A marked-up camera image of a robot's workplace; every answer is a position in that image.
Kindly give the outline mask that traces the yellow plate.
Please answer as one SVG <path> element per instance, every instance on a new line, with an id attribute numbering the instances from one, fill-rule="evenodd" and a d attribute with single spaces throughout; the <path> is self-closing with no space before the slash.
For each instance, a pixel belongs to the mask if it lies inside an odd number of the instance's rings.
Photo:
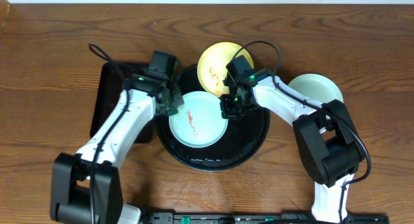
<path id="1" fill-rule="evenodd" d="M 217 97 L 230 93 L 228 86 L 223 84 L 227 77 L 226 65 L 240 48 L 236 43 L 220 42 L 203 52 L 197 64 L 197 76 L 207 92 Z"/>

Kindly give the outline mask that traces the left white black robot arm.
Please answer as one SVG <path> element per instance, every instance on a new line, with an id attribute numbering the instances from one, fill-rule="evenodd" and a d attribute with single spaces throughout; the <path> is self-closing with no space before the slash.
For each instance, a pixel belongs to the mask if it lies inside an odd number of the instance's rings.
<path id="1" fill-rule="evenodd" d="M 180 61 L 156 50 L 149 65 L 126 78 L 117 104 L 93 137 L 74 155 L 52 165 L 50 218 L 60 223 L 139 223 L 142 211 L 124 202 L 120 169 L 144 127 L 184 103 L 176 70 Z"/>

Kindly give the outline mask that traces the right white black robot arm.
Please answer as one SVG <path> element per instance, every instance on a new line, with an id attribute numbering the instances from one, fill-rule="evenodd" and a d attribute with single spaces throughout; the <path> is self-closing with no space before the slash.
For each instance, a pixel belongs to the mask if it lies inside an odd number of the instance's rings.
<path id="1" fill-rule="evenodd" d="M 300 159 L 316 183 L 312 215 L 320 223 L 344 223 L 349 185 L 367 178 L 353 175 L 362 161 L 370 161 L 343 102 L 313 100 L 284 84 L 267 69 L 255 71 L 244 56 L 226 65 L 223 84 L 230 90 L 222 95 L 223 118 L 238 119 L 263 107 L 290 124 Z"/>

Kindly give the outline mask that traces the green yellow sponge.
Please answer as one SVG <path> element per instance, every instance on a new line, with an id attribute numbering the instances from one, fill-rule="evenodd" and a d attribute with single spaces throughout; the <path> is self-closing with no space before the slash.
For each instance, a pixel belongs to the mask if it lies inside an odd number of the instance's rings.
<path id="1" fill-rule="evenodd" d="M 168 110 L 167 115 L 172 116 L 172 115 L 177 114 L 178 112 L 179 112 L 178 109 L 170 109 Z"/>

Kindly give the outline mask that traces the light green plate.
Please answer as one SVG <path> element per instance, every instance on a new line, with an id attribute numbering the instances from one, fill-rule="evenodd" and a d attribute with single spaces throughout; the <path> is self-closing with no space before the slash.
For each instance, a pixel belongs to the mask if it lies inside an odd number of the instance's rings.
<path id="1" fill-rule="evenodd" d="M 288 86 L 314 100 L 328 103 L 336 99 L 343 102 L 342 92 L 338 86 L 320 74 L 300 75 L 294 78 Z"/>
<path id="2" fill-rule="evenodd" d="M 193 91 L 183 95 L 183 101 L 168 120 L 173 136 L 192 148 L 216 143 L 228 127 L 228 120 L 221 116 L 219 98 L 206 91 Z"/>

